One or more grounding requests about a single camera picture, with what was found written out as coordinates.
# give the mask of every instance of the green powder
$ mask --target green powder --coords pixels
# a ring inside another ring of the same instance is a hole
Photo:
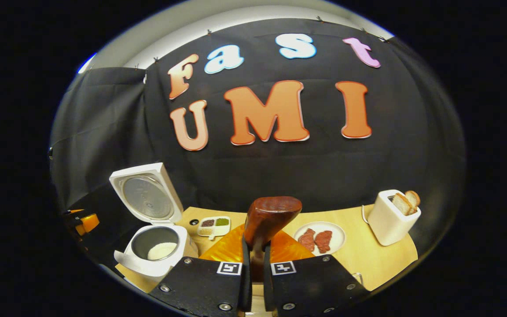
[[[215,224],[215,225],[228,225],[229,223],[230,223],[230,221],[226,218],[218,218],[217,224]]]

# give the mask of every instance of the blue letter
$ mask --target blue letter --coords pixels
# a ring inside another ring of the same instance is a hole
[[[279,53],[288,59],[311,58],[316,55],[316,48],[310,44],[312,38],[306,34],[281,34],[275,38],[275,42],[284,47]]]
[[[206,74],[218,73],[224,68],[231,70],[244,62],[244,58],[240,57],[240,48],[236,45],[217,48],[207,56],[207,59],[210,61],[205,65]]]

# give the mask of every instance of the white plate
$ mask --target white plate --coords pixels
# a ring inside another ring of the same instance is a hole
[[[318,250],[318,246],[314,245],[314,251],[312,251],[313,255],[324,255],[324,254],[332,254],[338,251],[345,243],[345,231],[339,225],[335,223],[327,222],[327,221],[315,221],[310,222],[302,227],[298,228],[298,230],[294,233],[294,239],[298,241],[299,237],[304,235],[306,230],[312,229],[315,231],[314,237],[322,231],[330,230],[332,231],[332,239],[330,239],[330,251],[326,253],[320,253]]]

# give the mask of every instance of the toast slice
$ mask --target toast slice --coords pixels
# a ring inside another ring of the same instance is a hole
[[[420,205],[420,196],[415,191],[407,191],[404,193],[410,204],[412,204],[412,210],[409,214],[413,214],[417,211],[417,207]]]
[[[403,215],[409,215],[412,211],[412,203],[410,203],[406,197],[400,195],[399,193],[396,193],[396,195],[394,195],[393,203]]]

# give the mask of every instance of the raw meat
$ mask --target raw meat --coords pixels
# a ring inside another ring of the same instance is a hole
[[[306,249],[308,249],[309,251],[314,251],[314,234],[316,233],[316,231],[308,228],[308,230],[306,230],[306,232],[298,237],[298,242],[302,244],[302,246],[304,246]]]
[[[330,240],[332,239],[332,231],[326,230],[318,233],[316,235],[316,239],[314,239],[314,243],[318,247],[318,251],[320,253],[326,253],[330,251]]]

